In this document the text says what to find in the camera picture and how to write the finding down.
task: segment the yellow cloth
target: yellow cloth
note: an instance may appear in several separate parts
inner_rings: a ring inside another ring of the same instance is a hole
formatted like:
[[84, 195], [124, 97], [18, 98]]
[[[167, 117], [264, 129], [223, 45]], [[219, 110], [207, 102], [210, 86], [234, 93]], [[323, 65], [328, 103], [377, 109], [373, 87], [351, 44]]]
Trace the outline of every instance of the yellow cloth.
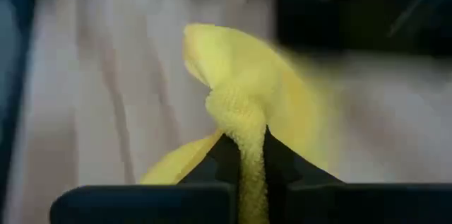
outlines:
[[239, 223], [268, 223], [263, 138], [274, 137], [317, 167], [328, 170], [316, 143], [324, 115], [317, 89], [300, 69], [266, 43], [238, 30], [189, 25], [184, 58], [189, 72], [210, 87], [206, 108], [218, 131], [168, 154], [141, 181], [176, 184], [199, 164], [222, 133], [241, 153]]

